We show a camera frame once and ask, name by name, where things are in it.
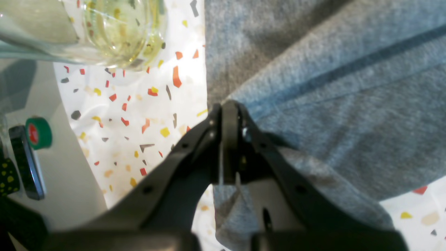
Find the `screw hole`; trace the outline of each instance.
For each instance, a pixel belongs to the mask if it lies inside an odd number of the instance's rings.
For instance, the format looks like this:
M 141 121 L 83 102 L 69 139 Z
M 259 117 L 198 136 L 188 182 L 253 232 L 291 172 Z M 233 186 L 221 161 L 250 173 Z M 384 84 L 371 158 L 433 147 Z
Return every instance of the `screw hole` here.
M 142 190 L 142 192 L 143 192 L 143 194 L 148 194 L 148 193 L 151 193 L 152 190 L 153 190 L 153 187 L 147 186 Z
M 266 208 L 263 208 L 263 223 L 265 224 L 265 230 L 270 232 L 273 230 L 273 223 L 271 222 L 271 216 Z
M 296 192 L 297 192 L 298 194 L 306 194 L 306 193 L 307 193 L 307 190 L 306 190 L 306 188 L 305 188 L 304 186 L 302 186 L 302 185 L 296 185 Z

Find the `black phone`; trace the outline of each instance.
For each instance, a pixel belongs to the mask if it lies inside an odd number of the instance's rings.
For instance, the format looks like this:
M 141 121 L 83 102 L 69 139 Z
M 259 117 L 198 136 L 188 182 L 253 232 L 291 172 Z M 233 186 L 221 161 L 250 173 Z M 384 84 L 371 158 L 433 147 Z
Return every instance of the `black phone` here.
M 10 128 L 9 138 L 11 139 L 12 150 L 14 151 L 14 157 L 16 158 L 17 168 L 19 169 L 26 195 L 38 201 L 43 199 L 43 184 L 37 172 L 36 161 L 26 137 L 25 127 L 19 125 Z

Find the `gray pants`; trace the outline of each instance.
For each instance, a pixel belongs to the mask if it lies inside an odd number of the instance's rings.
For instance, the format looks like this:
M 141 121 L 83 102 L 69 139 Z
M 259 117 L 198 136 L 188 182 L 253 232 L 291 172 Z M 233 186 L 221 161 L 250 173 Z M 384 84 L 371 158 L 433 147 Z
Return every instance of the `gray pants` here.
M 209 104 L 244 103 L 329 200 L 377 228 L 378 204 L 446 175 L 446 1 L 207 1 Z M 214 187 L 217 239 L 259 230 L 248 191 Z

